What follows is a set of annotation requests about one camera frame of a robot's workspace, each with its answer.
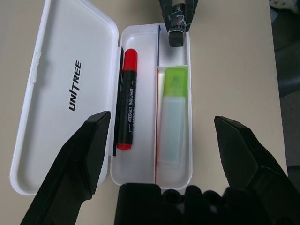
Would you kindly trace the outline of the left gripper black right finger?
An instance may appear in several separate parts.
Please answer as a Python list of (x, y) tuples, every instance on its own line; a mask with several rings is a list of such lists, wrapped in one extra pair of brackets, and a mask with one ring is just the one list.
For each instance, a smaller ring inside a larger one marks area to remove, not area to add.
[(240, 122), (216, 116), (214, 124), (229, 186), (250, 190), (272, 224), (298, 225), (300, 194), (273, 155)]

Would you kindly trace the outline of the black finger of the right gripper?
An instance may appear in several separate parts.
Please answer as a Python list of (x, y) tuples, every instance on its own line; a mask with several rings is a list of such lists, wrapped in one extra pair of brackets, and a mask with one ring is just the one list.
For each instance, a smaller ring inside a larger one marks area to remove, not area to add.
[(185, 0), (185, 22), (186, 30), (191, 27), (192, 20), (196, 11), (198, 0)]
[(169, 31), (171, 26), (171, 17), (173, 13), (173, 1), (172, 0), (159, 0), (159, 4), (162, 11), (162, 17), (165, 23), (166, 30)]

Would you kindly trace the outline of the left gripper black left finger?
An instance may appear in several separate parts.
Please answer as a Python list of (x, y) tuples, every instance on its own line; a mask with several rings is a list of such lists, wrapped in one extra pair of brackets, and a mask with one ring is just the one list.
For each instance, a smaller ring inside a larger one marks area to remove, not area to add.
[(21, 223), (74, 225), (96, 192), (111, 113), (90, 116), (60, 149)]

